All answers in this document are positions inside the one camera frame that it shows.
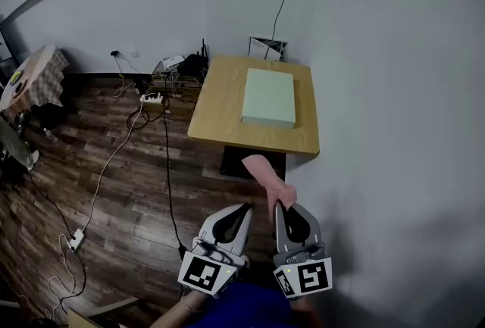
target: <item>white cable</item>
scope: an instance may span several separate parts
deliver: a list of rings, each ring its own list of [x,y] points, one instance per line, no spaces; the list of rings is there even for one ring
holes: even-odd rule
[[[124,77],[123,77],[123,85],[113,93],[113,97],[119,98],[123,90],[127,89],[128,87],[131,87],[133,84],[135,84],[135,82],[131,82],[130,84],[128,84],[128,86],[125,86]]]
[[[135,126],[135,122],[136,120],[138,119],[139,115],[141,114],[142,112],[142,109],[143,109],[143,100],[142,100],[142,103],[140,104],[139,106],[139,111],[138,111],[138,115],[136,115],[136,118],[135,120],[133,121],[132,125],[131,125],[131,128],[130,128],[130,131],[128,132],[128,136],[127,138],[124,140],[124,142],[118,146],[118,149],[116,149],[114,151],[114,153],[111,155],[111,157],[109,158],[108,162],[106,163],[105,167],[103,167],[103,170],[101,171],[101,174],[99,175],[99,179],[98,179],[98,185],[96,187],[96,192],[94,194],[94,198],[92,198],[92,204],[91,204],[91,211],[90,211],[90,214],[89,214],[89,219],[86,223],[86,225],[84,226],[83,228],[83,233],[84,231],[86,230],[86,228],[88,227],[88,224],[89,222],[91,221],[92,219],[92,212],[94,211],[94,203],[96,201],[96,196],[98,195],[98,191],[99,191],[99,184],[101,183],[101,178],[103,177],[103,173],[105,172],[105,169],[106,167],[108,167],[109,163],[111,162],[111,160],[113,159],[113,157],[118,153],[118,150],[120,150],[121,148],[123,148],[124,144],[128,142],[128,139],[130,139],[130,136],[131,136],[131,132],[133,131],[133,127]]]
[[[200,83],[195,77],[194,77],[194,80],[202,87],[202,83]]]
[[[57,308],[59,308],[59,305],[61,305],[61,299],[60,299],[60,298],[59,298],[59,297],[58,297],[58,296],[57,296],[57,295],[56,295],[56,294],[55,294],[55,293],[52,291],[52,289],[51,289],[51,281],[52,281],[52,280],[57,280],[57,281],[59,281],[59,283],[60,283],[60,284],[62,285],[62,287],[63,287],[63,288],[66,290],[66,292],[69,292],[69,294],[71,294],[71,295],[72,295],[72,294],[74,294],[74,289],[76,288],[76,278],[74,278],[74,275],[73,275],[73,274],[71,273],[71,271],[69,270],[69,267],[67,266],[66,256],[64,255],[64,252],[62,251],[62,246],[61,246],[61,237],[62,237],[62,236],[64,237],[64,240],[66,241],[66,244],[68,244],[68,243],[67,243],[67,238],[66,238],[66,236],[65,236],[64,234],[61,234],[61,235],[59,236],[59,240],[58,240],[58,241],[59,241],[59,250],[61,250],[62,259],[63,259],[63,261],[64,261],[64,267],[66,268],[67,272],[70,274],[70,277],[73,279],[73,288],[72,288],[72,290],[69,290],[69,289],[68,289],[68,288],[67,288],[67,287],[64,285],[64,283],[61,281],[61,279],[60,279],[58,276],[52,276],[51,278],[49,278],[49,279],[48,279],[48,281],[47,281],[47,289],[50,291],[50,293],[51,293],[51,294],[52,294],[54,297],[56,297],[56,299],[58,300],[58,304],[57,304],[55,307],[53,307],[53,309],[52,309],[52,315],[51,315],[51,313],[50,313],[50,312],[49,312],[47,309],[45,310],[45,315],[46,315],[46,316],[48,316],[48,318],[49,318],[49,319],[51,319],[51,320],[52,320],[52,321],[54,321],[54,322],[55,322],[55,310],[56,310]]]

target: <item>white box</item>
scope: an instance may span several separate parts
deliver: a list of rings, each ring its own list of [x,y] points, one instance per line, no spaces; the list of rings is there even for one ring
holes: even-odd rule
[[[241,121],[292,129],[296,123],[293,75],[249,68]]]

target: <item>pink object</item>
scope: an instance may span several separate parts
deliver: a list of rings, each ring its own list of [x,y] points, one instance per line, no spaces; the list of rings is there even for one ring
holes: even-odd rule
[[[269,161],[262,155],[250,155],[242,163],[253,177],[266,188],[270,222],[273,223],[273,209],[280,200],[286,209],[296,202],[296,187],[289,186],[276,175]]]

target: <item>blue shirt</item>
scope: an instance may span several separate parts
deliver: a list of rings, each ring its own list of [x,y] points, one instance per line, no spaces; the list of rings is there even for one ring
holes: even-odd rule
[[[250,283],[234,283],[221,297],[211,299],[192,328],[295,328],[289,302],[281,291]]]

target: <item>white plug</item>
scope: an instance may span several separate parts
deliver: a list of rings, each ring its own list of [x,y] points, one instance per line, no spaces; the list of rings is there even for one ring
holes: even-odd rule
[[[83,240],[84,240],[83,231],[81,231],[80,229],[77,229],[76,232],[74,233],[73,238],[69,242],[70,249],[72,251],[76,251]]]

